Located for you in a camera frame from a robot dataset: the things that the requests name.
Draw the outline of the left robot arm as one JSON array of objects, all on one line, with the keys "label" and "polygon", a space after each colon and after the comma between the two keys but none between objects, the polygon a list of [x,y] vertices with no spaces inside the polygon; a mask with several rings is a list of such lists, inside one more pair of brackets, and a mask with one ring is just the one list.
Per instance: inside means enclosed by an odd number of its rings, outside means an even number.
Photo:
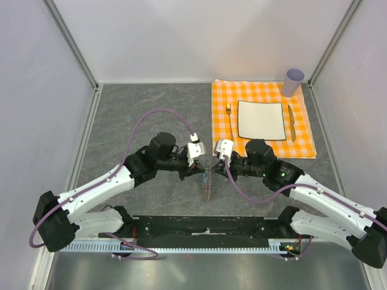
[{"label": "left robot arm", "polygon": [[132,233],[132,217],[123,207],[106,213],[91,209],[105,200],[155,178],[157,172],[177,172],[180,180],[203,173],[200,158],[206,148],[196,135],[178,149],[175,137],[160,132],[147,146],[128,155],[122,164],[108,173],[59,195],[43,193],[33,215],[34,234],[39,234],[43,246],[54,253],[67,247],[74,239],[104,232],[128,237]]}]

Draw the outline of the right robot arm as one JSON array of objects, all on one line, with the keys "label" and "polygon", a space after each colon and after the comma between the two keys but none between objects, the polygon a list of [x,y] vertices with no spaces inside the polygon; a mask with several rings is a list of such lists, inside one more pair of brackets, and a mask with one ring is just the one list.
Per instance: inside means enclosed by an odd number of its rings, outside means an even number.
[{"label": "right robot arm", "polygon": [[324,214],[314,216],[287,207],[278,218],[282,237],[294,234],[317,237],[336,243],[352,252],[361,262],[377,269],[386,262],[386,208],[375,210],[330,190],[302,169],[278,159],[262,139],[250,140],[245,157],[233,149],[233,141],[218,140],[214,153],[219,162],[215,170],[235,182],[239,176],[262,178],[273,192],[313,207]]}]

